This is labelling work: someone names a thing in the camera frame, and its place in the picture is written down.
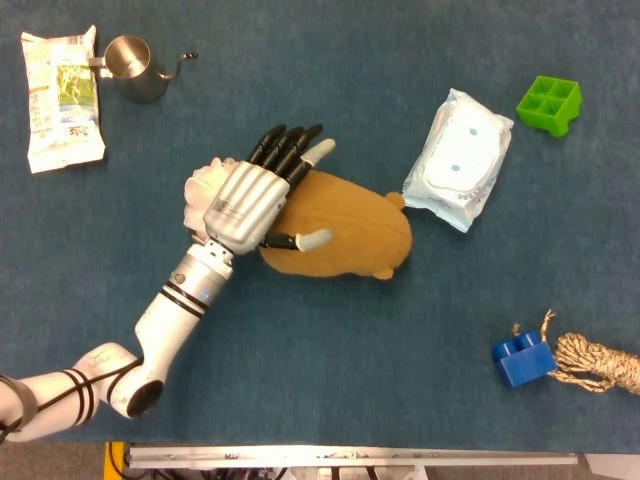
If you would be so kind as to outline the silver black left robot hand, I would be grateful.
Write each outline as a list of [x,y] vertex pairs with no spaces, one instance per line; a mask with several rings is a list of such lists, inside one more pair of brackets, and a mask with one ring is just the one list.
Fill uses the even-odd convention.
[[321,124],[288,129],[279,124],[264,133],[248,157],[232,168],[204,213],[208,238],[234,255],[267,246],[274,221],[317,163],[335,147],[327,138],[310,147]]

